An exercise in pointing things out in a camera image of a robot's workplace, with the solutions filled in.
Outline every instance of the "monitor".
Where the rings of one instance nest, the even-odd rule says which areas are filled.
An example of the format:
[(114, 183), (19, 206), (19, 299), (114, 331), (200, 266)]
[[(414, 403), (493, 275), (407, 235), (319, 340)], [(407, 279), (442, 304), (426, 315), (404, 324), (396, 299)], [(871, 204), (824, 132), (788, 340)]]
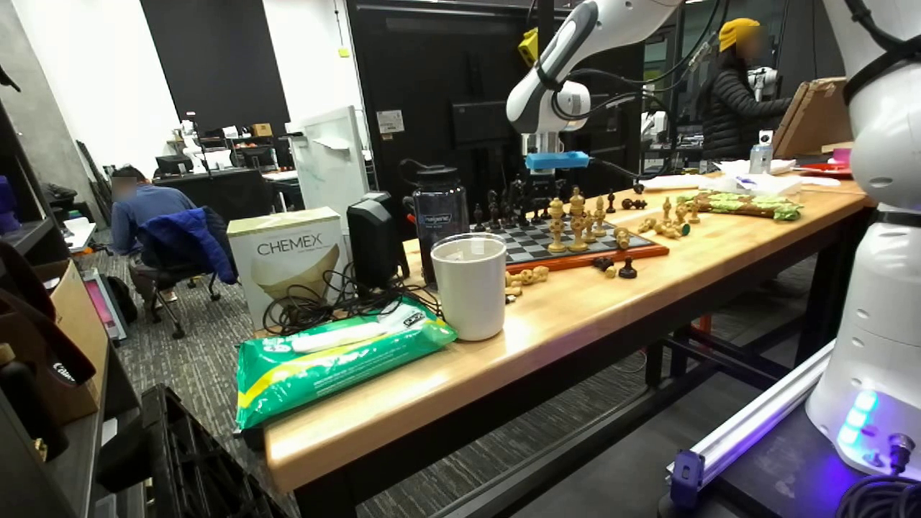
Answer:
[(234, 166), (250, 166), (250, 168), (272, 168), (278, 166), (278, 154), (272, 143), (260, 145), (234, 145), (230, 153)]
[(155, 176), (184, 176), (193, 171), (193, 160), (187, 154), (158, 154)]

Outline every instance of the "black bag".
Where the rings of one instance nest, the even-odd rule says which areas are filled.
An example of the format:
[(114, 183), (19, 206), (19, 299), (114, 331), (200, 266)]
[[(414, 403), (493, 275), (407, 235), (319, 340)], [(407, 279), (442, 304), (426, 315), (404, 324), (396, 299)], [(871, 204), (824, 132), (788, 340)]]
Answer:
[(124, 284), (124, 279), (119, 275), (103, 275), (114, 299), (115, 299), (115, 309), (124, 315), (124, 321), (138, 321), (138, 304), (134, 299), (134, 291)]

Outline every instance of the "green bag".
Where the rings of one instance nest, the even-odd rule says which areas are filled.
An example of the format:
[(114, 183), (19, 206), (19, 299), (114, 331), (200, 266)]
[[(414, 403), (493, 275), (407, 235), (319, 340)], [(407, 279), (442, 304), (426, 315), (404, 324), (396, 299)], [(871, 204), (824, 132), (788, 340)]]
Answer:
[(236, 432), (430, 357), (456, 331), (422, 299), (401, 297), (371, 315), (322, 321), (292, 337), (236, 344)]

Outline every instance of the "blue light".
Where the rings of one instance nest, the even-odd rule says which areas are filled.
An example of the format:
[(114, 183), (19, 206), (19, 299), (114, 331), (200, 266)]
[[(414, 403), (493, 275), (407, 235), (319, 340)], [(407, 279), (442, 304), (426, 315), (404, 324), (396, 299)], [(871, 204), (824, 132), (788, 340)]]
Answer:
[(866, 423), (866, 413), (860, 413), (860, 412), (852, 412), (852, 413), (846, 417), (846, 426), (852, 426), (852, 429), (865, 429), (865, 423)]
[(875, 391), (860, 391), (855, 399), (855, 409), (873, 412), (873, 406), (875, 406)]
[(852, 448), (855, 439), (859, 439), (859, 429), (845, 426), (845, 429), (839, 432), (839, 446)]

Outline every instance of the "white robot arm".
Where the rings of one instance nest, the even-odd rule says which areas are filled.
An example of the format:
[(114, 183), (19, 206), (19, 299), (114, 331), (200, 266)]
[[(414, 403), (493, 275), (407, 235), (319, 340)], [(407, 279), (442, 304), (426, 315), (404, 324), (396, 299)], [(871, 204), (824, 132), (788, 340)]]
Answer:
[(807, 413), (846, 462), (921, 479), (921, 3), (826, 0), (826, 12), (849, 75), (855, 181), (881, 217)]
[(584, 127), (590, 91), (567, 81), (580, 59), (647, 39), (679, 6), (682, 0), (580, 3), (508, 98), (508, 118), (525, 135), (525, 153), (558, 153), (558, 132)]

